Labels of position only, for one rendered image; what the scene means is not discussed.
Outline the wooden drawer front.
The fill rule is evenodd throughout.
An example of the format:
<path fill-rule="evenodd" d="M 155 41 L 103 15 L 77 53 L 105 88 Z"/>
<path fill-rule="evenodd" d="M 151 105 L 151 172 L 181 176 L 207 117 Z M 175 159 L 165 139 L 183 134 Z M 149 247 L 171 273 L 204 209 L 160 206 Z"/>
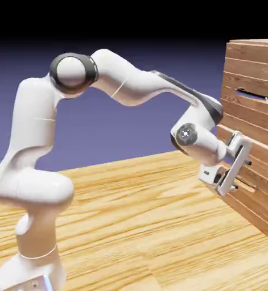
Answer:
<path fill-rule="evenodd" d="M 235 130 L 252 139 L 249 161 L 237 178 L 257 188 L 254 193 L 238 189 L 227 194 L 225 201 L 250 223 L 268 236 L 268 130 L 247 123 L 235 123 Z"/>
<path fill-rule="evenodd" d="M 237 95 L 238 88 L 268 97 L 268 64 L 227 57 L 221 91 L 223 125 L 234 129 L 235 123 L 247 123 L 268 130 L 268 104 Z"/>

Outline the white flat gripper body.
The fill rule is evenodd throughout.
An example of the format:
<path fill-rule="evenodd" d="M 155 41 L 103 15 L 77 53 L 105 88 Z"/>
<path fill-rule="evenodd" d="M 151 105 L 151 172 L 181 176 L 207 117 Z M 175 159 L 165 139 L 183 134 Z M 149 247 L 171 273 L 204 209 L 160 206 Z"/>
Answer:
<path fill-rule="evenodd" d="M 233 156 L 234 160 L 230 168 L 224 172 L 220 181 L 216 186 L 216 190 L 220 196 L 225 196 L 234 185 L 234 180 L 237 177 L 240 169 L 249 160 L 249 154 L 252 148 L 252 141 L 239 131 L 232 134 L 232 138 L 227 145 L 227 153 Z"/>

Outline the wooden plank cabinet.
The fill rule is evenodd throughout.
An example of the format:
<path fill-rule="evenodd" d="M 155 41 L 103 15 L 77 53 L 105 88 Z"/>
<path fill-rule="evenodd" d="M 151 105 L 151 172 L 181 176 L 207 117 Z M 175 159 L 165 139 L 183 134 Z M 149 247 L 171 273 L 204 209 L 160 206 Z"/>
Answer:
<path fill-rule="evenodd" d="M 268 39 L 231 40 L 226 45 L 225 59 L 227 57 L 268 64 Z M 234 130 L 223 125 L 221 122 L 217 128 L 217 136 L 226 142 Z"/>

